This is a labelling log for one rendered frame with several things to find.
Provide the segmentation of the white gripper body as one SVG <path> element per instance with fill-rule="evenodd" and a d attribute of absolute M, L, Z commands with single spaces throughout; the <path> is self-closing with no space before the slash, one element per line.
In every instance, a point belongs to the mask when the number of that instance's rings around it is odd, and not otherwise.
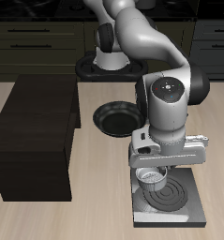
<path fill-rule="evenodd" d="M 129 166 L 131 168 L 150 168 L 163 166 L 202 164 L 206 160 L 205 147 L 209 139 L 202 135 L 186 136 L 183 150 L 175 156 L 162 156 L 160 154 L 136 154 L 129 147 Z"/>

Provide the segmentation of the grey fluted ramekin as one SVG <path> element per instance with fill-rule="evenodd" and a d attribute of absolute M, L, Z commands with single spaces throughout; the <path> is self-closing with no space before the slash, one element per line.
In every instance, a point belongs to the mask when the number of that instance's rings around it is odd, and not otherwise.
<path fill-rule="evenodd" d="M 162 190 L 167 184 L 167 173 L 163 175 L 160 167 L 138 168 L 135 172 L 139 186 L 146 191 Z"/>

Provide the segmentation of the dark grey stove plate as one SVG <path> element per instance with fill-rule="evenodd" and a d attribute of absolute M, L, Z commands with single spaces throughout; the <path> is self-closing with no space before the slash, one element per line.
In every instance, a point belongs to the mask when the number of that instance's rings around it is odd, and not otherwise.
<path fill-rule="evenodd" d="M 167 184 L 159 191 L 148 192 L 130 171 L 133 226 L 135 228 L 202 228 L 205 214 L 190 168 L 168 171 Z"/>

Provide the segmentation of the black bowl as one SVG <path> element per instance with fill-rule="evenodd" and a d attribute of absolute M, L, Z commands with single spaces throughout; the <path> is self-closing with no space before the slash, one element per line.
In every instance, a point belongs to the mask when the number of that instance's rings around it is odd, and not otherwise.
<path fill-rule="evenodd" d="M 93 121 L 101 132 L 115 138 L 129 137 L 145 125 L 145 118 L 137 106 L 127 101 L 103 104 L 95 110 Z"/>

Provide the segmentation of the dark grey kitchen cupboard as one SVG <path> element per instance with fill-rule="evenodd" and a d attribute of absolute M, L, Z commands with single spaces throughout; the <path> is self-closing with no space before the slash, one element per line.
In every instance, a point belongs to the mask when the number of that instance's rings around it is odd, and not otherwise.
<path fill-rule="evenodd" d="M 224 48 L 212 48 L 224 44 L 224 20 L 202 20 L 195 24 L 190 59 L 207 74 L 211 81 L 224 81 Z"/>

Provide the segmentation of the dark wooden cabinet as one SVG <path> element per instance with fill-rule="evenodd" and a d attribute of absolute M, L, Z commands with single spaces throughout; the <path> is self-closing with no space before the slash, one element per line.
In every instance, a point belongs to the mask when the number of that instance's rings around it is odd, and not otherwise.
<path fill-rule="evenodd" d="M 69 202 L 74 75 L 21 75 L 0 113 L 0 194 L 5 202 Z"/>

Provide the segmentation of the dark olive kitchen cupboard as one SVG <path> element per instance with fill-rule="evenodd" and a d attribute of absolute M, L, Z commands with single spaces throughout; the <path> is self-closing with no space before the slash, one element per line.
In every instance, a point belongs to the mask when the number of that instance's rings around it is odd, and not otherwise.
<path fill-rule="evenodd" d="M 8 29 L 49 29 L 49 33 Z M 97 22 L 0 22 L 0 82 L 20 74 L 73 74 L 76 62 L 96 48 Z M 10 48 L 12 44 L 51 48 Z"/>

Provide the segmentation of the black kitchen countertop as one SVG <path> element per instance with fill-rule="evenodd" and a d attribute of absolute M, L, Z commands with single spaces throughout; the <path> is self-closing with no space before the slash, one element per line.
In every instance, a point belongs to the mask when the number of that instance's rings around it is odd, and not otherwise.
<path fill-rule="evenodd" d="M 157 0 L 145 16 L 159 22 L 194 22 L 189 0 Z M 0 22 L 97 22 L 83 0 L 0 0 Z"/>

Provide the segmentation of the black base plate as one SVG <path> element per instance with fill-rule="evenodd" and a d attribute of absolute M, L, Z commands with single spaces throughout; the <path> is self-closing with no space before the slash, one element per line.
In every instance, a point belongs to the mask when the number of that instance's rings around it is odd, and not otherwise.
<path fill-rule="evenodd" d="M 135 83 L 142 75 L 148 73 L 144 60 L 130 58 L 130 63 L 117 70 L 106 70 L 93 63 L 97 56 L 95 51 L 88 51 L 75 67 L 76 74 L 86 83 Z"/>

